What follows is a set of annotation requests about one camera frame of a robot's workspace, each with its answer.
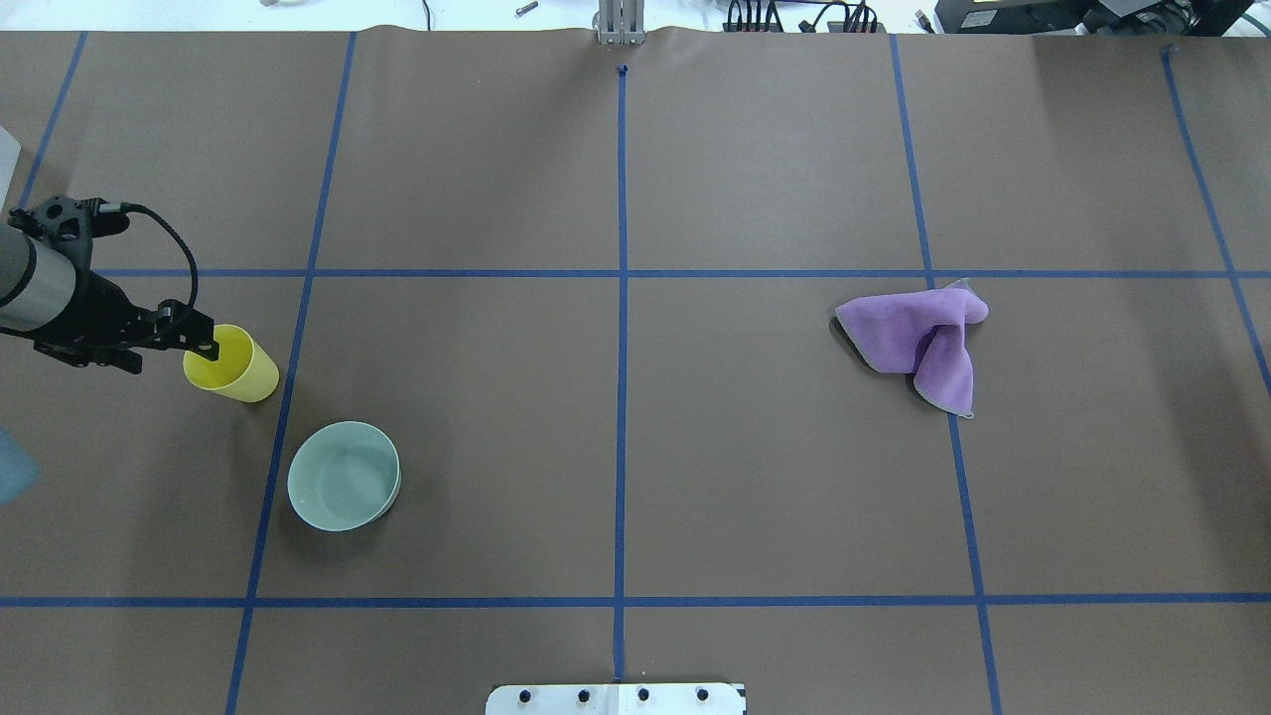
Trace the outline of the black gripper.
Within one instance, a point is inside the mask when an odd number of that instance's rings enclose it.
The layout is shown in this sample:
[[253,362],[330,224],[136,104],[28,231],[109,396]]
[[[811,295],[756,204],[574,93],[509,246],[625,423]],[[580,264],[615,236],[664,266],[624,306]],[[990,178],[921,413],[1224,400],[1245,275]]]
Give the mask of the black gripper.
[[92,363],[140,373],[141,351],[178,351],[219,361],[219,342],[212,317],[175,298],[164,300],[154,312],[137,309],[127,295],[92,271],[75,272],[67,307],[44,326],[33,331],[36,352],[67,363]]

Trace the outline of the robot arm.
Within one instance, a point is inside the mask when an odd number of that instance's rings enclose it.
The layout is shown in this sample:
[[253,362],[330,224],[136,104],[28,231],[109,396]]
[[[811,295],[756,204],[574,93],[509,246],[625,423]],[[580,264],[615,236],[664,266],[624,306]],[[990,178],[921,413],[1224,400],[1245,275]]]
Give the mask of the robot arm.
[[214,320],[197,311],[200,284],[192,288],[186,302],[167,298],[147,311],[113,281],[78,267],[48,243],[3,229],[3,334],[72,367],[95,363],[139,373],[142,351],[217,361]]

